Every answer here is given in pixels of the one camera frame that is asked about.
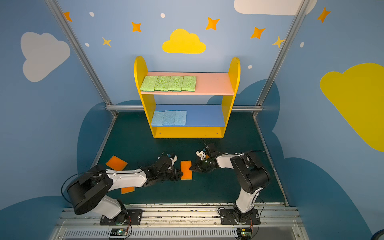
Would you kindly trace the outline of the blue sponge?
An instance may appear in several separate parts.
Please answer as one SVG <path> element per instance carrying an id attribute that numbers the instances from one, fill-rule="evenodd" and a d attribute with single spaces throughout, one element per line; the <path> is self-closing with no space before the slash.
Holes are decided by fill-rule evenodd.
<path id="1" fill-rule="evenodd" d="M 164 116 L 165 116 L 164 111 L 155 111 L 151 121 L 151 126 L 153 127 L 163 126 Z"/>
<path id="2" fill-rule="evenodd" d="M 185 126 L 187 122 L 187 111 L 175 111 L 175 126 Z"/>
<path id="3" fill-rule="evenodd" d="M 163 126 L 174 126 L 176 119 L 176 111 L 165 111 L 163 117 Z"/>

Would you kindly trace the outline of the green sponge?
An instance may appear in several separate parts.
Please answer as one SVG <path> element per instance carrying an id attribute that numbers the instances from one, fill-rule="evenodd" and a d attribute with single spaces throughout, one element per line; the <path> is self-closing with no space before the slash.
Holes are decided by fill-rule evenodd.
<path id="1" fill-rule="evenodd" d="M 168 91 L 181 92 L 183 80 L 184 80 L 183 76 L 171 76 L 170 82 L 168 85 Z"/>
<path id="2" fill-rule="evenodd" d="M 184 76 L 182 91 L 184 92 L 194 92 L 196 90 L 196 76 Z"/>
<path id="3" fill-rule="evenodd" d="M 140 90 L 144 92 L 154 92 L 157 80 L 158 76 L 145 76 Z"/>
<path id="4" fill-rule="evenodd" d="M 170 76 L 158 76 L 154 90 L 167 92 L 169 90 Z"/>

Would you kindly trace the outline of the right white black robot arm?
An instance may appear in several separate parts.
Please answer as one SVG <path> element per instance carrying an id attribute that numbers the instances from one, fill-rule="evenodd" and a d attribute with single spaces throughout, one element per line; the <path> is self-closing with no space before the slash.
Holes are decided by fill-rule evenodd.
<path id="1" fill-rule="evenodd" d="M 210 173 L 215 169 L 232 169 L 241 186 L 232 209 L 218 208 L 222 225 L 260 224 L 261 212 L 255 209 L 260 192 L 271 181 L 271 175 L 255 151 L 245 153 L 220 153 L 214 144 L 196 152 L 197 160 L 190 167 L 192 172 Z"/>

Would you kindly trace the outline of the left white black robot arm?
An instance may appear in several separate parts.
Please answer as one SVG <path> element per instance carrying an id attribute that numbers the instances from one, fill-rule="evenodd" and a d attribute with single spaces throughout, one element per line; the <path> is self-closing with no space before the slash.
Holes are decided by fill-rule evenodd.
<path id="1" fill-rule="evenodd" d="M 116 171 L 96 165 L 77 177 L 66 187 L 68 202 L 76 215 L 88 212 L 101 214 L 117 225 L 129 223 L 129 213 L 122 201 L 107 196 L 113 190 L 149 187 L 164 181 L 179 181 L 183 172 L 174 167 L 175 155 L 160 157 L 152 165 L 130 171 Z"/>

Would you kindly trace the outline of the yellow shelf pink blue boards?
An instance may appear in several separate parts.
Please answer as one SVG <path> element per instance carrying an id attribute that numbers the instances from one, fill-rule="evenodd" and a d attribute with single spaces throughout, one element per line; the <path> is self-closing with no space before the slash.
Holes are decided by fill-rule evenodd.
<path id="1" fill-rule="evenodd" d="M 149 72 L 138 56 L 134 63 L 137 90 L 155 139 L 221 139 L 224 137 L 241 80 L 234 57 L 226 73 Z M 156 96 L 221 96 L 219 105 L 157 104 Z"/>

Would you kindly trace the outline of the left controller board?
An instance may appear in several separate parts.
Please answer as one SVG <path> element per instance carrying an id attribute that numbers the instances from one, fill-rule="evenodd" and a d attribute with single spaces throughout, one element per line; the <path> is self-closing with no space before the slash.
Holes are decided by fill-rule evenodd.
<path id="1" fill-rule="evenodd" d="M 110 231 L 110 239 L 125 239 L 128 236 L 127 229 L 111 229 Z"/>

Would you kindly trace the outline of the controller board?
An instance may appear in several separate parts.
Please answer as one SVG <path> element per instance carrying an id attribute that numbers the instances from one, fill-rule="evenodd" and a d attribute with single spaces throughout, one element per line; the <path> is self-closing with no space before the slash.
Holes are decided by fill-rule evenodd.
<path id="1" fill-rule="evenodd" d="M 127 229 L 111 229 L 110 231 L 110 239 L 125 239 L 128 236 Z"/>
<path id="2" fill-rule="evenodd" d="M 237 228 L 237 240 L 250 240 L 253 236 L 253 230 L 250 228 Z"/>

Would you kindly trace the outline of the right controller board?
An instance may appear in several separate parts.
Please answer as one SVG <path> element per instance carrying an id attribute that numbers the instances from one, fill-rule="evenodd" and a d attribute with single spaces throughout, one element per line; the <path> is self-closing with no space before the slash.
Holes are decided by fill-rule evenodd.
<path id="1" fill-rule="evenodd" d="M 253 230 L 250 228 L 237 228 L 237 240 L 250 240 L 253 236 Z"/>

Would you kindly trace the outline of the aluminium rail base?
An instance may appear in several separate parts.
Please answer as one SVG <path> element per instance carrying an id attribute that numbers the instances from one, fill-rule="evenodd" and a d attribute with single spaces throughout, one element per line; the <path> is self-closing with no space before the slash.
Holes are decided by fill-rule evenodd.
<path id="1" fill-rule="evenodd" d="M 283 203 L 256 203 L 259 225 L 222 225 L 218 208 L 230 203 L 131 204 L 127 210 L 143 210 L 138 226 L 101 226 L 102 215 L 76 215 L 63 209 L 51 240 L 236 240 L 237 228 L 253 230 L 252 240 L 307 240 L 300 213 Z M 110 239 L 111 229 L 127 229 L 125 239 Z"/>

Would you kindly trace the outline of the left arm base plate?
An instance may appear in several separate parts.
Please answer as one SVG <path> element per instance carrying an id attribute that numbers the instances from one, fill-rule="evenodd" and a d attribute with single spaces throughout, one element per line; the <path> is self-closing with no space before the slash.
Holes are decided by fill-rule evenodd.
<path id="1" fill-rule="evenodd" d="M 141 223 L 143 210 L 122 210 L 116 217 L 109 219 L 102 215 L 101 226 L 138 226 Z"/>

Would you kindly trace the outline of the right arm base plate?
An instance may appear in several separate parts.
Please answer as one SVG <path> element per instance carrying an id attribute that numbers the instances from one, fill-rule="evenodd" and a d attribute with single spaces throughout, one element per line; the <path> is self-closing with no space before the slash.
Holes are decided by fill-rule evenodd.
<path id="1" fill-rule="evenodd" d="M 259 225 L 261 223 L 257 209 L 242 213 L 238 209 L 219 208 L 218 214 L 222 225 Z"/>

